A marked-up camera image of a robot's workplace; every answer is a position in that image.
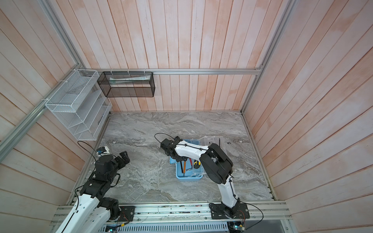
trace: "pink wood paneling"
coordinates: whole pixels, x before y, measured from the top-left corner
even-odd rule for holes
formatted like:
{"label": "pink wood paneling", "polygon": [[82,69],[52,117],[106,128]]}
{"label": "pink wood paneling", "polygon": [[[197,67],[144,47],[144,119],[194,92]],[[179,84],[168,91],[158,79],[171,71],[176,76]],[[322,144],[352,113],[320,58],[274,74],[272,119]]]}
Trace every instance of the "pink wood paneling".
{"label": "pink wood paneling", "polygon": [[372,11],[371,0],[300,1],[245,112],[299,232],[373,224]]}
{"label": "pink wood paneling", "polygon": [[[93,13],[96,6],[91,6]],[[66,19],[61,21],[68,25]],[[0,40],[0,140],[4,140],[75,61],[37,0],[0,2]],[[90,49],[89,44],[79,46],[78,53],[84,54],[82,48],[86,52],[87,46]],[[46,112],[0,165],[0,199],[6,202],[2,228],[24,221],[22,228],[27,226],[29,232],[47,229],[50,218],[46,216],[66,203],[87,158],[67,129]]]}
{"label": "pink wood paneling", "polygon": [[[92,69],[255,68],[287,2],[52,0],[52,5]],[[250,75],[161,75],[155,77],[153,98],[111,100],[114,111],[239,110],[251,80]]]}

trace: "gray marble tabletop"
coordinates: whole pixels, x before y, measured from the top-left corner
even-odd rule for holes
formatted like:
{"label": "gray marble tabletop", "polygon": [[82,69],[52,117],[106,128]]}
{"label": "gray marble tabletop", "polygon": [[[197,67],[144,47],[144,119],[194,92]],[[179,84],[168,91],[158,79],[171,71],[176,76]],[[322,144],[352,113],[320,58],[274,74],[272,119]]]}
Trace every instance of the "gray marble tabletop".
{"label": "gray marble tabletop", "polygon": [[[223,136],[241,200],[272,198],[241,115],[234,111],[112,114],[100,146],[109,146],[112,154],[127,151],[131,162],[119,171],[118,185],[106,196],[119,203],[221,201],[218,186],[207,175],[199,181],[176,178],[175,164],[169,164],[169,157],[154,138],[159,132],[182,139]],[[160,141],[166,137],[157,135]]]}

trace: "wire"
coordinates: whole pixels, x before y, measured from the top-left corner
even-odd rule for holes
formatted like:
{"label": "wire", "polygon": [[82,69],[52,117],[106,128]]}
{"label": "wire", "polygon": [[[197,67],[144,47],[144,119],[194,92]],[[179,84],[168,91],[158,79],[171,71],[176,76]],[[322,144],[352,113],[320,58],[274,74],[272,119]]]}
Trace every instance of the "wire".
{"label": "wire", "polygon": [[[78,209],[78,206],[79,206],[79,196],[78,196],[78,194],[76,193],[76,191],[77,191],[77,189],[80,188],[80,187],[83,187],[83,185],[77,187],[77,188],[74,190],[74,193],[75,193],[75,195],[76,195],[76,198],[78,199],[77,202],[76,202],[76,208],[75,208],[75,210],[77,210],[77,209]],[[69,222],[70,222],[70,220],[72,219],[72,217],[74,216],[74,214],[75,214],[75,213],[72,213],[72,215],[71,215],[69,221],[66,223],[66,225],[65,225],[65,227],[63,228],[63,230],[61,231],[61,233],[62,233],[62,232],[66,229],[66,227],[69,225]]]}
{"label": "wire", "polygon": [[[79,142],[83,142],[83,141],[78,141],[78,145],[83,148],[85,151],[87,151],[93,158],[94,158],[94,161],[97,162],[97,159],[94,157],[94,155],[88,151],[87,149],[85,149],[82,145],[79,144]],[[96,151],[90,144],[86,143],[86,142],[83,142],[85,144],[87,144],[90,148],[92,148],[92,150]]]}
{"label": "wire", "polygon": [[122,212],[123,213],[123,216],[126,218],[126,220],[127,220],[127,222],[126,223],[124,223],[124,225],[126,225],[126,224],[128,224],[129,223],[129,220],[128,220],[128,218],[126,217],[126,214],[124,213],[124,212]]}
{"label": "wire", "polygon": [[118,175],[119,177],[118,177],[118,179],[117,179],[117,182],[115,183],[115,185],[114,186],[110,186],[110,188],[113,188],[113,187],[115,187],[117,184],[118,184],[118,182],[119,182],[119,180],[120,180],[120,174],[119,173],[117,173],[116,175]]}
{"label": "wire", "polygon": [[109,153],[105,153],[105,152],[103,152],[101,155],[112,155],[112,156],[114,156],[114,157],[116,158],[115,155],[113,155],[113,154],[109,154]]}
{"label": "wire", "polygon": [[204,150],[204,151],[208,151],[208,150],[206,150],[206,149],[203,149],[203,148],[198,148],[198,147],[193,147],[193,146],[189,146],[189,145],[187,145],[187,144],[176,144],[177,146],[186,146],[186,147],[191,147],[191,148],[194,148],[194,149],[198,149],[198,150]]}
{"label": "wire", "polygon": [[[240,203],[244,203],[244,204],[247,204],[247,205],[252,205],[252,204],[250,204],[250,203],[246,203],[246,202],[240,201],[240,200],[238,200],[238,199],[236,198],[236,195],[235,195],[234,192],[233,192],[233,187],[232,187],[232,178],[229,179],[229,184],[230,184],[230,186],[231,186],[231,189],[232,189],[232,193],[233,193],[233,197],[234,197],[234,199],[236,199],[236,200],[239,201]],[[260,222],[263,220],[263,218],[264,218],[264,214],[263,214],[263,212],[262,212],[258,207],[256,207],[255,205],[252,205],[252,206],[254,206],[255,208],[257,208],[257,209],[261,212],[261,220],[260,220],[259,222],[255,223],[255,224],[249,226],[248,228],[245,228],[245,230],[250,229],[250,228],[252,228],[253,226],[255,226],[256,224],[260,223]]]}
{"label": "wire", "polygon": [[219,163],[219,165],[222,167],[222,169],[225,170],[225,168],[220,164],[219,160],[216,159],[216,161]]}
{"label": "wire", "polygon": [[167,135],[168,137],[170,137],[170,138],[173,139],[172,136],[170,136],[170,135],[168,135],[168,134],[166,134],[166,133],[156,133],[156,134],[154,134],[154,138],[155,138],[159,143],[161,143],[161,142],[156,138],[156,135],[157,135],[157,134],[165,134],[165,135]]}
{"label": "wire", "polygon": [[78,205],[79,205],[79,196],[78,196],[78,194],[77,194],[76,192],[77,192],[78,188],[81,188],[81,187],[83,187],[83,185],[77,187],[77,188],[74,190],[74,193],[75,193],[75,195],[76,195],[76,198],[78,199],[78,200],[76,201],[76,208],[75,208],[75,210],[78,209]]}
{"label": "wire", "polygon": [[242,215],[244,216],[244,225],[245,225],[245,229],[246,229],[246,223],[245,223],[246,218],[245,218],[245,214],[242,212],[242,210],[239,210],[239,211],[241,211]]}

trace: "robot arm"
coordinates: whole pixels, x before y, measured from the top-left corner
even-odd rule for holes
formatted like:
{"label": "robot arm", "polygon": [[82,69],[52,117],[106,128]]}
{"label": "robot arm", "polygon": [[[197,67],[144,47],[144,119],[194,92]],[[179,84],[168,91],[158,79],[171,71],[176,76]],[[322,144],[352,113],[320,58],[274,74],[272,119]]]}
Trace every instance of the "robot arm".
{"label": "robot arm", "polygon": [[210,146],[200,146],[188,143],[178,136],[174,139],[174,141],[163,140],[161,148],[177,162],[186,161],[188,158],[200,161],[209,178],[219,187],[222,203],[225,205],[224,213],[230,218],[235,217],[239,198],[236,199],[237,195],[231,182],[232,161],[215,143]]}
{"label": "robot arm", "polygon": [[126,151],[119,155],[114,158],[111,154],[105,154],[95,162],[96,171],[83,185],[78,201],[58,228],[57,233],[98,232],[105,222],[119,218],[118,200],[104,198],[114,177],[118,175],[118,170],[130,162]]}

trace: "wire mesh shelf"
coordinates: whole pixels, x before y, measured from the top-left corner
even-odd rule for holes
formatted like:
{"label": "wire mesh shelf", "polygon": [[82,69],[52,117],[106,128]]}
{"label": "wire mesh shelf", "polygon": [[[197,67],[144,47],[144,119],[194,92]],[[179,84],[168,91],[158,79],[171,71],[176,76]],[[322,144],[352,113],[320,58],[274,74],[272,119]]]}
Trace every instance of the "wire mesh shelf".
{"label": "wire mesh shelf", "polygon": [[153,97],[152,72],[104,71],[98,79],[106,97]]}
{"label": "wire mesh shelf", "polygon": [[77,140],[96,140],[112,106],[91,91],[97,79],[95,70],[76,70],[46,104]]}
{"label": "wire mesh shelf", "polygon": [[76,112],[99,78],[96,70],[76,70],[46,103],[54,112]]}

